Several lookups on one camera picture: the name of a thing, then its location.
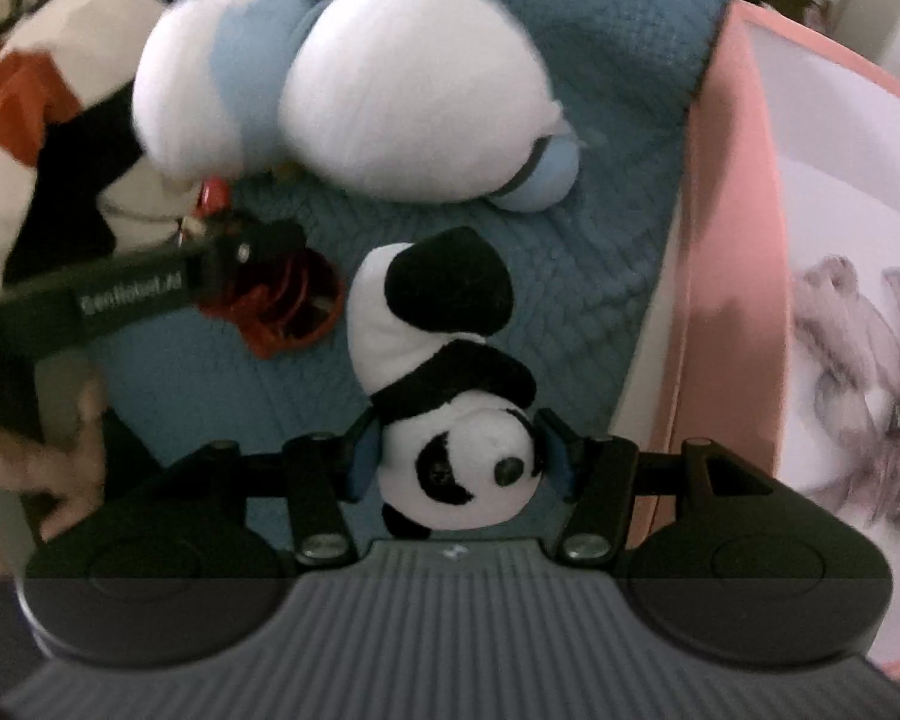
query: white and blue plush toy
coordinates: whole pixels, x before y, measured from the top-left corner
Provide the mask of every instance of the white and blue plush toy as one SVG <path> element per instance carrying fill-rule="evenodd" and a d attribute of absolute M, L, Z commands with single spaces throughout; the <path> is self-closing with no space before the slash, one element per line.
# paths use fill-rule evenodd
<path fill-rule="evenodd" d="M 362 263 L 347 337 L 384 426 L 377 480 L 394 536 L 496 525 L 533 497 L 542 459 L 524 410 L 536 383 L 487 344 L 512 309 L 506 266 L 467 227 Z"/>
<path fill-rule="evenodd" d="M 394 202 L 559 202 L 580 149 L 525 28 L 497 0 L 179 0 L 133 90 L 166 175 L 297 162 Z"/>

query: ribbed gray surface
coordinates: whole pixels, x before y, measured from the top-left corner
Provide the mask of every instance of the ribbed gray surface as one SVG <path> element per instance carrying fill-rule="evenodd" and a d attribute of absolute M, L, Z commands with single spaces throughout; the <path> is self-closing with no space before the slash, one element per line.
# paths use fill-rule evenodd
<path fill-rule="evenodd" d="M 900 717 L 900 689 L 862 659 L 736 672 L 660 640 L 611 579 L 535 542 L 464 547 L 378 543 L 305 577 L 221 656 L 149 674 L 54 662 L 4 705 L 20 720 Z"/>

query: quilted fabric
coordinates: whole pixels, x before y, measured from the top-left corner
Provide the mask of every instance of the quilted fabric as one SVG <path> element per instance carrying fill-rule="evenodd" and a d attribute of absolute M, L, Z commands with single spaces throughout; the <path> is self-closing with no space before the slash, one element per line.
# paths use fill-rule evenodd
<path fill-rule="evenodd" d="M 347 277 L 377 245 L 474 226 L 514 279 L 516 314 L 494 342 L 533 370 L 539 406 L 581 432 L 603 431 L 658 278 L 687 104 L 728 0 L 503 1 L 538 41 L 557 98 L 586 142 L 567 200 L 536 215 L 483 202 L 408 207 L 311 180 L 247 181 L 237 195 L 265 218 L 295 215 Z M 273 450 L 300 433 L 343 429 L 367 405 L 343 327 L 308 351 L 257 362 L 231 327 L 186 311 L 108 338 L 98 357 L 118 412 L 161 461 L 217 437 L 240 440 L 245 451 Z M 278 509 L 257 512 L 266 534 L 283 538 L 274 530 Z M 541 493 L 524 520 L 546 529 L 560 516 Z M 377 530 L 361 515 L 357 522 L 358 531 Z M 527 533 L 525 521 L 511 525 Z"/>

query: panda body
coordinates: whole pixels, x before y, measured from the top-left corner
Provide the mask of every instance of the panda body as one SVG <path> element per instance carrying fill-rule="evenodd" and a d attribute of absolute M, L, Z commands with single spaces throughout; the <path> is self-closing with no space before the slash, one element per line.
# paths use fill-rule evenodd
<path fill-rule="evenodd" d="M 512 303 L 506 266 L 468 228 L 373 250 L 354 278 L 348 343 L 384 426 L 380 491 L 413 528 L 496 525 L 538 487 L 533 375 L 487 343 Z"/>

